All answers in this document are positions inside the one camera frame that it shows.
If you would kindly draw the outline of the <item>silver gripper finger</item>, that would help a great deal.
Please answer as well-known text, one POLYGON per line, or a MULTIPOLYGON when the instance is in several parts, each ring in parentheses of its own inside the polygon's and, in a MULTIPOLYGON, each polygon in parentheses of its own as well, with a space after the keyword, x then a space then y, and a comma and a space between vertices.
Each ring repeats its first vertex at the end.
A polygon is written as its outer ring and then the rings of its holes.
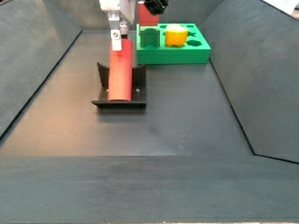
POLYGON ((124 19, 120 20, 120 35, 121 35, 121 39, 126 39, 128 23, 124 19))
POLYGON ((110 29, 110 43, 112 43, 112 50, 120 51, 121 50, 121 32, 120 32, 120 16, 114 12, 109 12, 106 14, 109 29, 110 29))

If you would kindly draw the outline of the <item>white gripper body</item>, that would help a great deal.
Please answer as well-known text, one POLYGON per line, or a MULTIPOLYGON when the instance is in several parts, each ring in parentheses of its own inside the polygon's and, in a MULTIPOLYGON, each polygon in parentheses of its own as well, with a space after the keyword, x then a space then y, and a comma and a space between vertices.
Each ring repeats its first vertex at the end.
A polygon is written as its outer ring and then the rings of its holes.
POLYGON ((106 13, 109 21, 124 19, 129 24, 134 22, 136 0, 97 0, 100 9, 106 13))

